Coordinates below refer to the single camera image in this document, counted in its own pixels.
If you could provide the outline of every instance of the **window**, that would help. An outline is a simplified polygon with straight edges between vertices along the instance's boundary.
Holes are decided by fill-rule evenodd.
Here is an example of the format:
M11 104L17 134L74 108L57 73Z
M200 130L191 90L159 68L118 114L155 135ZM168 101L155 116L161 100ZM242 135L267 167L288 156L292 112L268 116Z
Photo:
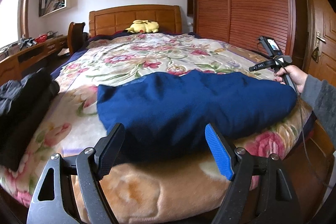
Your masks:
M0 3L0 48L19 40L18 4L19 0L2 0Z

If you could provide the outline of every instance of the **human hand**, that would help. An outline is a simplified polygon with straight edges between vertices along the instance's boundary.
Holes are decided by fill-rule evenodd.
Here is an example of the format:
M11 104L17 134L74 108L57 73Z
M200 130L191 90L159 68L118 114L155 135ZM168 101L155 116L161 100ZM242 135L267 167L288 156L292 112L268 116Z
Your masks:
M308 74L300 70L297 66L290 65L286 67L286 71L289 73L290 77L292 78L294 84L296 85L297 91L302 93L303 88L305 87L305 83L307 80ZM283 83L282 76L286 74L284 68L281 68L278 72L274 73L276 76L275 81Z

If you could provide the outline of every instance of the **person's arm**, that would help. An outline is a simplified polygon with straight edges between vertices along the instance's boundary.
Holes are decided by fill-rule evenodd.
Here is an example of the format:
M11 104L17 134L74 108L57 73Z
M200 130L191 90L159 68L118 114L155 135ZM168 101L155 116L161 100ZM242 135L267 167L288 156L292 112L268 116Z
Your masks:
M307 75L296 66L288 66L286 70L296 84L298 92L301 93L301 99L312 107L336 147L336 88L325 80L320 81ZM281 76L285 73L283 68L275 73L276 81L283 82Z

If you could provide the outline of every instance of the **wooden chair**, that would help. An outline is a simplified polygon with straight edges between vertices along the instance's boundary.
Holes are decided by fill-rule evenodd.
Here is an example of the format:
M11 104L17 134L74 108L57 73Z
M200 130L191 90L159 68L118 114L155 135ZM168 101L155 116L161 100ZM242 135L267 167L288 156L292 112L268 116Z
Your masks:
M70 56L72 56L76 51L78 51L84 43L83 30L85 22L74 23L71 22L68 31L68 48L70 51Z

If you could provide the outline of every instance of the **floral blanket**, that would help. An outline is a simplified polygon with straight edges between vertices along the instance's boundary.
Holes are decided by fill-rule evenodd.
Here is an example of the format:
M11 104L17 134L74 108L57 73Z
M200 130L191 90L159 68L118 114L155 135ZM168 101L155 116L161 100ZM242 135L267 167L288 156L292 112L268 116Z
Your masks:
M224 42L187 34L135 34L91 42L82 57L62 69L56 79L60 92L26 149L18 171L0 166L0 184L28 207L52 153L74 155L106 136L96 110L99 84L117 86L155 71L184 75L193 69L221 74L240 71L273 80L270 70L249 72L253 63L262 60L257 54ZM301 104L306 122L311 109ZM277 153L283 159L297 142L301 129L296 107L283 121L237 140L236 145L244 146L253 155ZM251 188L256 183L254 178ZM212 210L219 206L228 187L209 153L157 165L118 165L101 184L121 223L172 221ZM76 178L73 186L81 217L89 222Z

